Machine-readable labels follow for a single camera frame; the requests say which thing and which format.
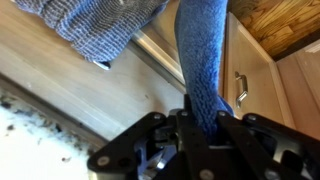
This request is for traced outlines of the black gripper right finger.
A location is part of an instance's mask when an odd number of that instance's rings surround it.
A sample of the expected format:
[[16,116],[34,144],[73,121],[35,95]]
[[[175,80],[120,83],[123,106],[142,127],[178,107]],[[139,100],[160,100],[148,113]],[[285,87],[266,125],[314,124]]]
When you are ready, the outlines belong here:
[[217,114],[219,140],[231,142],[258,180],[320,180],[320,141],[258,114]]

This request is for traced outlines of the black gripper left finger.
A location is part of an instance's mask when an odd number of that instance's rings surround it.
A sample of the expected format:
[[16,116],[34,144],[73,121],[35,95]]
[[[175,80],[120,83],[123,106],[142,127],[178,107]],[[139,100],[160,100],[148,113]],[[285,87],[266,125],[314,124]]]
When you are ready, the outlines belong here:
[[207,180],[207,143],[190,98],[164,115],[150,112],[91,155],[90,180]]

